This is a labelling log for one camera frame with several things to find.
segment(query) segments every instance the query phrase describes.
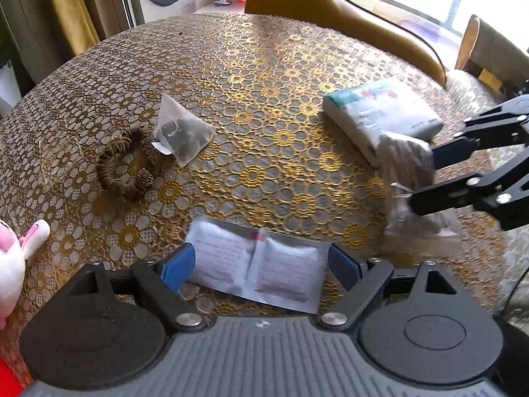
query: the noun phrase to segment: floral tablecloth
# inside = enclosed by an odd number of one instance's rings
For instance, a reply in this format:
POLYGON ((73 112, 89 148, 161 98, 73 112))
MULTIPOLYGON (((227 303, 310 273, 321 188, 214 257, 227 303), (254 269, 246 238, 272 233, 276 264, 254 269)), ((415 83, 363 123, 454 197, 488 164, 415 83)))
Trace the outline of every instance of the floral tablecloth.
MULTIPOLYGON (((90 259, 108 268, 160 258, 182 243, 195 212, 379 255, 384 184, 321 113, 337 89, 397 76, 446 121, 463 116, 432 79, 391 54, 334 30, 277 17, 180 16, 118 34, 55 71, 0 121, 0 217, 17 234, 37 220, 52 229, 28 264, 0 354, 30 382, 18 350, 23 326, 90 259), (162 93, 215 126, 213 141, 184 168, 168 160, 152 189, 132 204, 101 189, 95 163, 133 126, 152 127, 162 93)), ((142 156, 121 157, 127 180, 142 156)), ((485 153, 445 176, 488 169, 485 153)), ((498 300, 503 242, 488 216, 464 209, 461 253, 450 261, 485 307, 498 300)), ((424 258, 405 253, 398 265, 424 258)), ((181 296, 213 314, 285 313, 185 284, 181 296)), ((343 289, 328 274, 322 309, 343 289)))

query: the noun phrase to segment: gold flower pattern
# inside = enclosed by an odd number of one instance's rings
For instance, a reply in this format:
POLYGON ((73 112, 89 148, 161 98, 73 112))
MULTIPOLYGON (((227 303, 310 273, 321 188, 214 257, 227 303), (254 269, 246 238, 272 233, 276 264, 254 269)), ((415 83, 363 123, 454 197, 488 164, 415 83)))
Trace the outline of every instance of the gold flower pattern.
MULTIPOLYGON (((38 218, 53 231, 28 264, 20 302, 0 331, 0 355, 30 383, 17 340, 60 285, 92 258, 107 268, 162 258, 182 243, 194 213, 344 242, 361 257, 373 256, 385 225, 381 182, 324 117, 321 103, 327 92, 389 76, 409 84, 446 121, 440 141, 457 131, 461 111, 416 68, 337 31, 288 19, 177 16, 126 31, 66 63, 0 120, 0 217, 18 235, 38 218), (123 130, 153 127, 164 93, 213 124, 214 139, 183 169, 166 159, 138 202, 114 198, 93 176, 97 156, 123 130)), ((129 180, 141 159, 123 157, 116 174, 129 180)), ((469 164, 489 168, 485 152, 469 164)), ((461 211, 465 254, 452 265, 465 265, 461 278, 491 306, 504 247, 497 226, 478 235, 484 219, 461 211)), ((328 272, 322 307, 343 293, 328 272)), ((289 313, 198 285, 186 284, 181 295, 208 317, 289 313)))

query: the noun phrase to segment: white plush toy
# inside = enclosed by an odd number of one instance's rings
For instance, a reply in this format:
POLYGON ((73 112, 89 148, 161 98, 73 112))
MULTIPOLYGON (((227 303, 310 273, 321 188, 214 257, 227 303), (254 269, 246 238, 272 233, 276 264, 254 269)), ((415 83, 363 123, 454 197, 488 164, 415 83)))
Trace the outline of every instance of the white plush toy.
POLYGON ((17 240, 11 227, 0 221, 0 330, 5 328, 5 319, 19 300, 26 260, 42 246, 49 235, 48 223, 37 221, 24 237, 17 240))

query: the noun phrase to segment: leather chair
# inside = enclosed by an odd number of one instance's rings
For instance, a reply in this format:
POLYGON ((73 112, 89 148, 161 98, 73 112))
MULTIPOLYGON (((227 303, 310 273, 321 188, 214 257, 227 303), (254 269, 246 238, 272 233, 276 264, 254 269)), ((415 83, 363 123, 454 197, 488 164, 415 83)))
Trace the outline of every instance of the leather chair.
POLYGON ((284 16, 332 28, 416 66, 445 86, 445 71, 427 42, 348 0, 247 0, 246 13, 284 16))

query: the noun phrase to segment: black cable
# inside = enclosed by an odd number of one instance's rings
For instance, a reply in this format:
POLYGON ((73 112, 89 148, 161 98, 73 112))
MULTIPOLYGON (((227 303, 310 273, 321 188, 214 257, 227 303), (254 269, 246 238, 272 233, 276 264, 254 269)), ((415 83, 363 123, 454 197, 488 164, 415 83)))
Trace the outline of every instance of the black cable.
POLYGON ((524 280, 525 276, 527 276, 527 273, 529 273, 529 267, 527 267, 527 269, 525 269, 525 272, 523 272, 523 275, 520 277, 520 279, 518 279, 518 282, 516 283, 516 285, 514 286, 512 291, 510 292, 509 297, 507 297, 507 301, 505 302, 505 306, 503 307, 502 313, 500 314, 500 318, 503 318, 505 316, 505 311, 507 310, 507 306, 509 306, 509 302, 510 302, 512 296, 516 292, 516 289, 518 288, 518 285, 524 280))

